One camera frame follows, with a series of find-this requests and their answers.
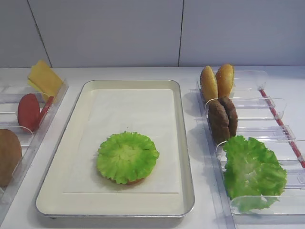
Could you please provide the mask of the green lettuce leaf on tray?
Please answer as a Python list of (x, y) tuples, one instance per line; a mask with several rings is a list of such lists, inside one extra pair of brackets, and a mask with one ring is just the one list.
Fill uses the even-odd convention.
[(159, 155), (149, 137), (125, 131), (101, 143), (97, 169), (103, 177), (117, 184), (135, 183), (150, 175)]

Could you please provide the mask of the left brown meat patty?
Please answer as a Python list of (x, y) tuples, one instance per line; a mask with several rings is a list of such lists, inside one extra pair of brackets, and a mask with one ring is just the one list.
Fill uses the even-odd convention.
[(229, 139), (229, 119), (224, 107), (218, 100), (209, 103), (208, 121), (212, 132), (213, 140), (216, 144)]

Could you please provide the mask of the brown meat patty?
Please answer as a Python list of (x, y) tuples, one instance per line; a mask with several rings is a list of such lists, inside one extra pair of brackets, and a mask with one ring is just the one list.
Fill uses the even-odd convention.
[(238, 115), (235, 105), (233, 104), (232, 100), (227, 96), (219, 98), (218, 101), (224, 107), (226, 114), (228, 116), (228, 120), (229, 120), (228, 128), (230, 132), (230, 137), (236, 136), (237, 127), (238, 127)]
[(224, 107), (218, 100), (209, 103), (208, 121), (212, 132), (213, 140), (216, 144), (229, 139), (229, 119)]

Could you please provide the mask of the bun half under lettuce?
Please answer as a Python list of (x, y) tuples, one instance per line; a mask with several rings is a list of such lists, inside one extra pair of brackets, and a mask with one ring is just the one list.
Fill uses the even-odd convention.
[(130, 181), (128, 180), (126, 185), (137, 185), (137, 184), (140, 184), (142, 182), (144, 182), (145, 180), (147, 180), (148, 178), (150, 178), (150, 176), (147, 176), (147, 177), (143, 177), (143, 178), (140, 178), (140, 179), (137, 179), (135, 181)]

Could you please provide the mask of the red tomato slice behind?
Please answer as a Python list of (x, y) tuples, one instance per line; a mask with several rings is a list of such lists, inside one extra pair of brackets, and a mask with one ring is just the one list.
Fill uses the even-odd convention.
[(46, 116), (50, 106), (52, 105), (53, 103), (53, 100), (54, 100), (54, 97), (53, 96), (50, 96), (45, 104), (45, 106), (43, 107), (43, 109), (41, 110), (40, 114), (39, 114), (39, 117), (38, 117), (38, 120), (37, 120), (37, 124), (38, 126), (40, 126), (41, 122), (43, 121), (44, 117)]

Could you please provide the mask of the red tomato slice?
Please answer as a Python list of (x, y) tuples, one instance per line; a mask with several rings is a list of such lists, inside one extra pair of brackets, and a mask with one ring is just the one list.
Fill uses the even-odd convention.
[(45, 104), (45, 106), (43, 107), (43, 109), (41, 110), (40, 114), (39, 114), (39, 117), (38, 117), (38, 120), (37, 120), (37, 124), (38, 126), (40, 126), (41, 122), (43, 121), (44, 117), (46, 116), (50, 106), (52, 105), (53, 103), (53, 100), (54, 100), (54, 97), (53, 96), (50, 96)]
[(37, 128), (40, 106), (35, 94), (23, 96), (18, 105), (18, 123), (32, 132)]

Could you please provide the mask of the yellow cheese slice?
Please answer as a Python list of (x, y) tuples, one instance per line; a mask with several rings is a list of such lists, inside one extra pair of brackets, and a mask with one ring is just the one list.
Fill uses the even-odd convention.
[(50, 96), (55, 98), (63, 83), (61, 78), (43, 60), (39, 60), (31, 67), (27, 82), (42, 93), (45, 102), (48, 101)]

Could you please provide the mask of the red tomato slice front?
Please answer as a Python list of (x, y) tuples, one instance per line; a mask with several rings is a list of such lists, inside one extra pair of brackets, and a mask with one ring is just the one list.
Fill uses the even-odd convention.
[(32, 132), (37, 128), (40, 106), (35, 94), (23, 96), (18, 105), (18, 123)]

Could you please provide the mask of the left golden bun half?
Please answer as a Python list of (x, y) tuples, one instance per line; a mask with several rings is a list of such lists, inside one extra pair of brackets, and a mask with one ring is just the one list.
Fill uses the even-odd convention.
[(203, 68), (200, 76), (200, 85), (206, 102), (218, 98), (217, 82), (211, 66), (207, 65)]

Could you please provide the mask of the golden bun half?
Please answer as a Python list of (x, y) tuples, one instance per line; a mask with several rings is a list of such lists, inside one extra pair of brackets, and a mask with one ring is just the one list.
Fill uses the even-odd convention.
[(211, 66), (207, 65), (203, 68), (200, 76), (200, 85), (206, 102), (218, 98), (217, 82)]
[(234, 67), (231, 64), (223, 64), (216, 73), (218, 97), (229, 96), (234, 83)]

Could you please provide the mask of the right golden bun half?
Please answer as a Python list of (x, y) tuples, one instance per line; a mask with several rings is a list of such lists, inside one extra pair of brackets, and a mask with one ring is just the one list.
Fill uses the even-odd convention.
[(234, 67), (231, 64), (223, 64), (216, 73), (218, 97), (229, 96), (234, 83)]

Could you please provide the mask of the clear acrylic right rack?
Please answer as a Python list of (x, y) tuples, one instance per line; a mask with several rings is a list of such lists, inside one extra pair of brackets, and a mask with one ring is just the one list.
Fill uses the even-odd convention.
[(220, 229), (267, 229), (272, 224), (288, 226), (305, 222), (305, 142), (296, 139), (282, 121), (286, 101), (265, 93), (266, 73), (236, 71), (230, 99), (238, 113), (237, 134), (255, 138), (274, 151), (287, 172), (284, 192), (279, 196), (229, 198), (224, 186), (226, 156), (223, 143), (215, 143), (208, 121), (208, 102), (197, 84), (198, 103), (209, 147), (217, 191), (213, 194)]

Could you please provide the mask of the clear acrylic rack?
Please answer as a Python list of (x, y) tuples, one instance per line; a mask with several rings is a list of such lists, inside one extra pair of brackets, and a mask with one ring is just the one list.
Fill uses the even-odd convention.
[(35, 89), (25, 86), (16, 87), (10, 85), (0, 85), (0, 127), (13, 131), (19, 138), (22, 156), (12, 173), (12, 180), (7, 187), (0, 189), (0, 216), (5, 217), (11, 203), (13, 202), (19, 187), (61, 105), (61, 102), (68, 90), (67, 81), (63, 81), (54, 101), (49, 106), (47, 113), (44, 115), (40, 127), (34, 131), (27, 131), (21, 127), (17, 120), (18, 104), (21, 98), (27, 94), (34, 94), (42, 109), (46, 104), (43, 100), (42, 93)]
[(287, 172), (284, 192), (279, 196), (229, 198), (224, 186), (226, 156), (223, 143), (215, 143), (208, 121), (208, 102), (197, 84), (198, 103), (209, 147), (217, 191), (213, 194), (220, 229), (267, 229), (272, 224), (288, 226), (305, 222), (305, 142), (296, 139), (282, 121), (286, 101), (265, 93), (266, 73), (236, 71), (230, 99), (238, 113), (237, 134), (255, 138), (274, 151)]

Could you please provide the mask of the clear acrylic left rack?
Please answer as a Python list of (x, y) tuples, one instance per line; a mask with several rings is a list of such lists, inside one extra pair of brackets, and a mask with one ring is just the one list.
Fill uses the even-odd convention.
[(0, 189), (0, 216), (5, 217), (11, 203), (13, 202), (19, 187), (61, 105), (61, 102), (68, 90), (67, 81), (63, 81), (54, 101), (49, 106), (47, 113), (44, 115), (40, 127), (34, 131), (27, 131), (21, 127), (17, 120), (18, 104), (21, 98), (27, 94), (34, 94), (42, 109), (46, 104), (43, 100), (42, 93), (35, 89), (25, 86), (16, 87), (10, 85), (0, 85), (0, 127), (13, 131), (19, 138), (22, 156), (12, 173), (12, 180), (7, 187)]

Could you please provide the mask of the brown bun in left rack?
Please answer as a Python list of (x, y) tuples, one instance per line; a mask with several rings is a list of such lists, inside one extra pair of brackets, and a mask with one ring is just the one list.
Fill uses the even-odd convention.
[(9, 129), (0, 130), (0, 187), (6, 187), (22, 156), (21, 145), (16, 134)]

